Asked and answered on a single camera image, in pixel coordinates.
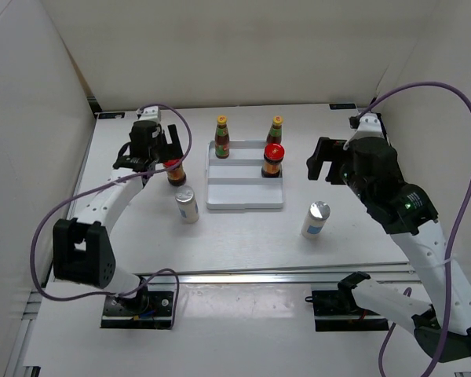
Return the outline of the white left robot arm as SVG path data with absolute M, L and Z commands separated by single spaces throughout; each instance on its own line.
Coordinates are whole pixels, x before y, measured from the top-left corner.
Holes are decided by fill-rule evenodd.
M 149 296 L 139 276 L 117 266 L 110 233 L 130 201 L 140 193 L 158 164 L 183 156 L 177 127 L 164 130 L 155 120 L 137 120 L 130 140 L 112 165 L 110 184 L 71 220 L 53 227 L 53 271 L 57 279 L 84 284 L 122 296 L 132 314 L 148 308 Z

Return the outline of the tall sauce bottle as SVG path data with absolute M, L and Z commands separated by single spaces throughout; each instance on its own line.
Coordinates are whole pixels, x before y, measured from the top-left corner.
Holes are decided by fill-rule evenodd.
M 267 144 L 281 144 L 282 126 L 283 126 L 283 117 L 281 115 L 275 116 L 272 120 L 272 125 L 270 126 L 268 136 L 266 138 Z
M 217 128 L 214 138 L 214 151 L 217 158 L 226 159 L 229 157 L 229 143 L 227 117 L 219 115 L 217 117 Z

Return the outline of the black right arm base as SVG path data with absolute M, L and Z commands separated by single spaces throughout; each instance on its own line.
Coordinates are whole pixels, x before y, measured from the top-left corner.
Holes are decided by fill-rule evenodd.
M 312 305 L 316 332 L 388 331 L 388 321 L 365 309 L 346 309 L 337 291 L 312 291 L 305 297 Z

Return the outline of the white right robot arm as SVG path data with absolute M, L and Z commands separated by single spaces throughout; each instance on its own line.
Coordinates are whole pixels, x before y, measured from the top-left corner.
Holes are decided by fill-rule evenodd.
M 327 182 L 352 190 L 406 255 L 430 298 L 423 302 L 399 295 L 356 272 L 338 282 L 339 309 L 348 314 L 366 309 L 391 320 L 430 357 L 443 335 L 440 363 L 471 357 L 471 285 L 458 263 L 446 256 L 449 243 L 436 208 L 421 187 L 404 180 L 396 150 L 380 137 L 321 137 L 306 162 L 310 181 L 318 179 L 325 162 L 331 164 Z

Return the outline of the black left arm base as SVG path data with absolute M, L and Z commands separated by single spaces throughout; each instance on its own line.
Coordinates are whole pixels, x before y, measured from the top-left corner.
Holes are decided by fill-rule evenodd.
M 141 291 L 134 298 L 106 298 L 100 328 L 170 330 L 177 295 L 174 291 Z

